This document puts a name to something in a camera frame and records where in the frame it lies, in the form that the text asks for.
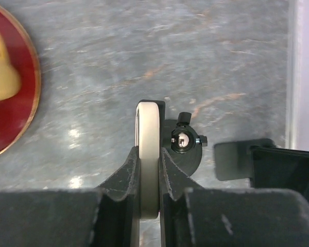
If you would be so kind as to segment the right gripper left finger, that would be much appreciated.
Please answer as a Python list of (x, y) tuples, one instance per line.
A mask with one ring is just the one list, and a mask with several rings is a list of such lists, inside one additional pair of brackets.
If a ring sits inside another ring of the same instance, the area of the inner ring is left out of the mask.
[(138, 246), (140, 159), (96, 188), (0, 192), (0, 246)]

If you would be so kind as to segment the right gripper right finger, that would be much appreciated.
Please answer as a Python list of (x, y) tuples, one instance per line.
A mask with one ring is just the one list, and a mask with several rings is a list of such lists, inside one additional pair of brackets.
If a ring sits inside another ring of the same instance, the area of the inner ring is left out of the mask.
[(309, 246), (309, 203), (290, 189), (208, 189), (166, 149), (159, 159), (162, 246)]

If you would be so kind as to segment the round base phone holder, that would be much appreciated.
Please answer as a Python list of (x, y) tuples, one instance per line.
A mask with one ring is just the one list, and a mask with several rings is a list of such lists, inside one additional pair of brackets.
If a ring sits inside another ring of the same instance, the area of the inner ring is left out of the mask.
[(141, 158), (155, 160), (159, 148), (165, 148), (173, 162), (186, 175), (198, 169), (202, 148), (208, 145), (207, 137), (199, 135), (190, 126), (192, 114), (181, 112), (178, 118), (165, 118), (166, 104), (161, 100), (143, 99), (138, 102), (135, 116), (135, 145)]

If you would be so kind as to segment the phone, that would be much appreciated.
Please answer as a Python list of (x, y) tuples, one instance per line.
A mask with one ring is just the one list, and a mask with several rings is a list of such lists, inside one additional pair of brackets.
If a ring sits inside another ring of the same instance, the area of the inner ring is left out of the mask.
[(160, 115), (155, 102), (136, 107), (135, 145), (140, 159), (140, 213), (155, 219), (159, 212)]
[(309, 202), (309, 151), (252, 147), (253, 188), (294, 190)]

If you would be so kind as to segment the black folding phone stand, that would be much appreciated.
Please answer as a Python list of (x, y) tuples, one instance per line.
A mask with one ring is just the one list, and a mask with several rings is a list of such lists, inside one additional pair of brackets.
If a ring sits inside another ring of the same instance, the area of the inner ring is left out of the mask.
[(274, 147), (269, 138), (239, 140), (215, 144), (215, 175), (219, 181), (248, 179), (253, 175), (251, 151), (257, 147)]

